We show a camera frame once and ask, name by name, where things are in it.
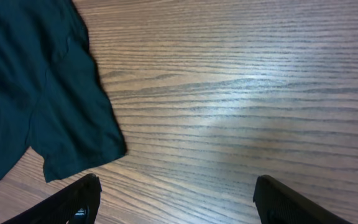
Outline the black t-shirt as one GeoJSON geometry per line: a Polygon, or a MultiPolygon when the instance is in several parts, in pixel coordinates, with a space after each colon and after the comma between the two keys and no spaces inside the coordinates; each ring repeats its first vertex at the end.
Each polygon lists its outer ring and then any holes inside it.
{"type": "Polygon", "coordinates": [[[69,0],[0,1],[0,180],[28,148],[42,156],[47,182],[126,154],[69,0]]]}

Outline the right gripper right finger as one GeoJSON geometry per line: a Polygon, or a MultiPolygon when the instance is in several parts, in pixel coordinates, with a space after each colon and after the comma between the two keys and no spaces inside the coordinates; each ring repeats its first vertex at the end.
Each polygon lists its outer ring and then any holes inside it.
{"type": "Polygon", "coordinates": [[[269,175],[257,178],[253,202],[262,224],[351,224],[269,175]]]}

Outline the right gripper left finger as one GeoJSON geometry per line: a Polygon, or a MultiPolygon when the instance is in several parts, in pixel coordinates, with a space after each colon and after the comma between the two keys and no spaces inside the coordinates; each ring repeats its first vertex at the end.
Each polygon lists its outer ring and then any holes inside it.
{"type": "Polygon", "coordinates": [[[94,224],[101,192],[99,177],[87,174],[2,224],[94,224]]]}

